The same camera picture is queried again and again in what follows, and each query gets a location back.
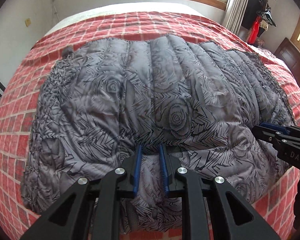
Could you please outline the red plaid bed blanket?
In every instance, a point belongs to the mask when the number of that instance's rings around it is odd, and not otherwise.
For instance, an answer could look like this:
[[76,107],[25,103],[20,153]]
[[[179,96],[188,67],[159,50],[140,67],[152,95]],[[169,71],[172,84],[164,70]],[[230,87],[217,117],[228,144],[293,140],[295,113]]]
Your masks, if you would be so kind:
[[[300,87],[287,65],[267,50],[248,46],[220,24],[203,16],[172,12],[128,12],[98,16],[71,24],[44,36],[17,68],[0,100],[0,226],[8,239],[19,239],[37,215],[21,201],[20,181],[28,154],[32,120],[39,89],[62,49],[78,49],[104,37],[149,40],[173,33],[190,42],[213,40],[224,49],[255,51],[288,96],[300,126]],[[300,171],[290,168],[261,200],[253,204],[279,234],[287,239],[293,226],[293,204]]]

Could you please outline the wall light switch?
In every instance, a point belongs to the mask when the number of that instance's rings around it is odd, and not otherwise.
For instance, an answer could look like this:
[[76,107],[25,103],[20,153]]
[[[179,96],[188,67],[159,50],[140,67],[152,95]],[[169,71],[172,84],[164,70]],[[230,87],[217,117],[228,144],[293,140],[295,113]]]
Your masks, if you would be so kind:
[[30,19],[30,18],[27,18],[27,19],[25,20],[25,25],[26,25],[27,27],[29,27],[29,26],[31,25],[31,19]]

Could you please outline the coat rack with clothes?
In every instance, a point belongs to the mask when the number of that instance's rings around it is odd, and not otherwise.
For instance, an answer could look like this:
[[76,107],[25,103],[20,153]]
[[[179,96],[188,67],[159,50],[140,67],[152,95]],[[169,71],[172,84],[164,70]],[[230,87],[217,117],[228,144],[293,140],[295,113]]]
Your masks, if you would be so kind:
[[248,31],[247,43],[254,44],[258,38],[260,23],[262,21],[276,26],[271,16],[269,0],[248,0],[241,26]]

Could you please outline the dark wooden cabinet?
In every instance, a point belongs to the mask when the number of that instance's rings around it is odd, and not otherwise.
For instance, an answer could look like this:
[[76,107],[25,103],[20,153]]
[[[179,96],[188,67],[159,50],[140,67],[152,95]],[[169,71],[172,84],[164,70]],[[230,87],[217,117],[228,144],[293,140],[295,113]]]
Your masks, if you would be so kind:
[[300,51],[296,46],[285,38],[275,50],[274,55],[287,65],[300,87]]

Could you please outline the grey quilted floral jacket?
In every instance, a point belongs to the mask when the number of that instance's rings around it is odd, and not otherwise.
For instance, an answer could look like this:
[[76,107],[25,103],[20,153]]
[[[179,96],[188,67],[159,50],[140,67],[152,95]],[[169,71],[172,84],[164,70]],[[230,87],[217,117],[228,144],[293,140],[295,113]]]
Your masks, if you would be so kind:
[[261,59],[171,34],[105,38],[66,48],[41,86],[21,181],[24,206],[42,213],[77,179],[100,179],[142,146],[137,196],[121,202],[121,230],[181,226],[181,201],[165,197],[158,147],[186,168],[223,176],[248,202],[288,170],[262,122],[293,124],[287,96]]

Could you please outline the white window curtain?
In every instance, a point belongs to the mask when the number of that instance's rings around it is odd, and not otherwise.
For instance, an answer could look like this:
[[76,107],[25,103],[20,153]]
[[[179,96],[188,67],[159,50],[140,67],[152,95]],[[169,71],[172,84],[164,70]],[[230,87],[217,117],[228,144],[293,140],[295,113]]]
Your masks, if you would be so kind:
[[248,0],[228,0],[222,26],[233,34],[238,34],[247,8]]

